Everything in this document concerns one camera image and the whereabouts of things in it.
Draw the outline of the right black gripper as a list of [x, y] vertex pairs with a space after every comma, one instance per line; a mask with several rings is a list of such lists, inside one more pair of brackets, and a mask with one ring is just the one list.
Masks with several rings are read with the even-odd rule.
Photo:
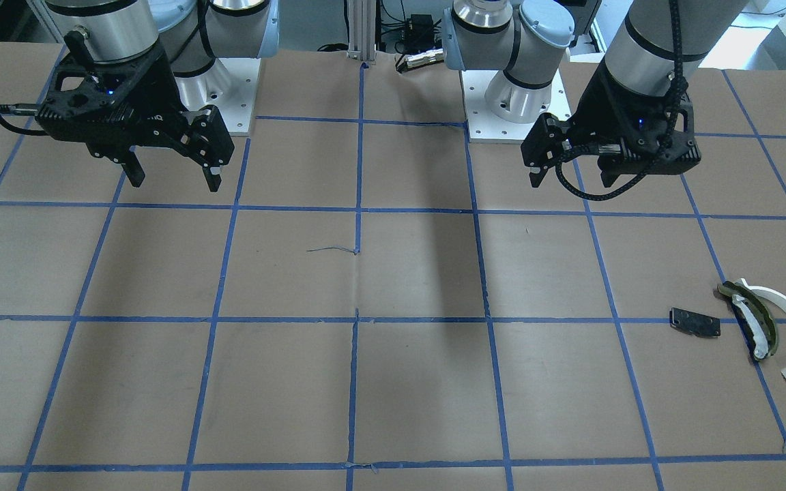
[[145, 171], [133, 147], [188, 156], [202, 168], [210, 192], [219, 191], [222, 167], [235, 149], [218, 106], [186, 111], [161, 44], [109, 64], [93, 59], [84, 44], [69, 44], [35, 123], [54, 140], [87, 144], [98, 158], [119, 162], [134, 188]]

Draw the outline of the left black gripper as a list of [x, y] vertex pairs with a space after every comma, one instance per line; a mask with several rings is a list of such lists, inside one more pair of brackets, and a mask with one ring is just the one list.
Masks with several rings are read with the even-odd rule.
[[[590, 143], [620, 146], [617, 153], [605, 153], [598, 159], [605, 188], [614, 186], [621, 176], [636, 175], [655, 155], [659, 155], [659, 162], [648, 174], [680, 175], [701, 161], [701, 150], [693, 128], [693, 104], [685, 92], [677, 97], [677, 121], [683, 128], [673, 130], [670, 147], [663, 147], [673, 102], [673, 96], [668, 93], [654, 97], [632, 92], [614, 80], [605, 65], [599, 65], [581, 94], [576, 112], [568, 118], [568, 140], [573, 146]], [[529, 181], [533, 188], [540, 187], [542, 167], [530, 168]]]

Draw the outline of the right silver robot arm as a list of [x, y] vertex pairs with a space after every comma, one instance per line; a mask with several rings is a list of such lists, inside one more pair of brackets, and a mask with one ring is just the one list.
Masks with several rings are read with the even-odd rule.
[[145, 172], [136, 148], [165, 148], [199, 165], [210, 192], [235, 150], [220, 104], [234, 86], [224, 59], [270, 58], [277, 1], [47, 1], [68, 53], [32, 118], [43, 136], [82, 143]]

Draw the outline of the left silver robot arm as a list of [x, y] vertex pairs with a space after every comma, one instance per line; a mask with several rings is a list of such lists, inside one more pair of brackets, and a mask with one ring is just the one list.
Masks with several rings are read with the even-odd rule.
[[549, 102], [576, 37], [555, 1], [454, 1], [441, 19], [447, 68], [494, 72], [484, 97], [494, 115], [530, 124], [521, 143], [532, 187], [554, 170], [580, 198], [615, 198], [647, 176], [679, 176], [701, 161], [690, 77], [744, 1], [634, 1], [565, 118]]

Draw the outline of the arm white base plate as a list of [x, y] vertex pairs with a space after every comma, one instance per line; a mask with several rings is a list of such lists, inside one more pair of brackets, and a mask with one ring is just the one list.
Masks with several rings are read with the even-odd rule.
[[570, 118], [572, 110], [559, 72], [549, 86], [527, 89], [514, 86], [494, 70], [461, 71], [463, 102], [469, 140], [473, 143], [519, 144], [537, 118], [554, 115]]
[[250, 136], [261, 59], [216, 59], [202, 74], [177, 76], [181, 102], [190, 111], [213, 105], [232, 136]]

